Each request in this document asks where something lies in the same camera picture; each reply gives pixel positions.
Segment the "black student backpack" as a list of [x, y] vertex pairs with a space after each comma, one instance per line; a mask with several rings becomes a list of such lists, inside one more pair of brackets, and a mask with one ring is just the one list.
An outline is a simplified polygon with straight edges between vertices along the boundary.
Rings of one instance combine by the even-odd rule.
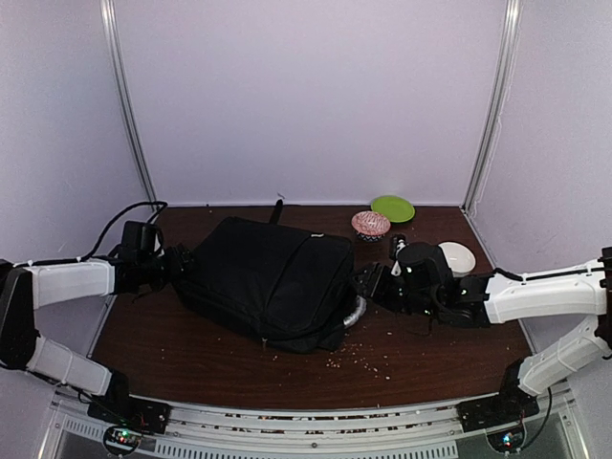
[[186, 256], [173, 289], [189, 310], [277, 349], [339, 348], [367, 308], [351, 284], [354, 248], [342, 236], [267, 223], [221, 221]]

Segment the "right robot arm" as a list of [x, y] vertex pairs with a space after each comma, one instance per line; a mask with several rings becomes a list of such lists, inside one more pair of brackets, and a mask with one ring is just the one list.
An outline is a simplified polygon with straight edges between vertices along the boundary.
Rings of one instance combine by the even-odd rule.
[[582, 322], [545, 350], [507, 369], [503, 391], [490, 404], [496, 421], [511, 421], [535, 397], [598, 359], [611, 357], [611, 250], [583, 264], [539, 273], [456, 277], [439, 245], [393, 239], [391, 266], [355, 272], [357, 294], [393, 312], [441, 324], [486, 328], [528, 317], [581, 315]]

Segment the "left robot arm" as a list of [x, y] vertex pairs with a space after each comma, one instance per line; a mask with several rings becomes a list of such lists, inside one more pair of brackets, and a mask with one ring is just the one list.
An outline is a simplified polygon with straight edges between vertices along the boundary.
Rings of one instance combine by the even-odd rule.
[[128, 221], [107, 254], [92, 251], [61, 260], [1, 263], [1, 366], [46, 377], [89, 395], [118, 425], [137, 417], [137, 403], [120, 389], [120, 376], [92, 361], [87, 347], [112, 299], [158, 292], [187, 273], [193, 257], [167, 248], [161, 229]]

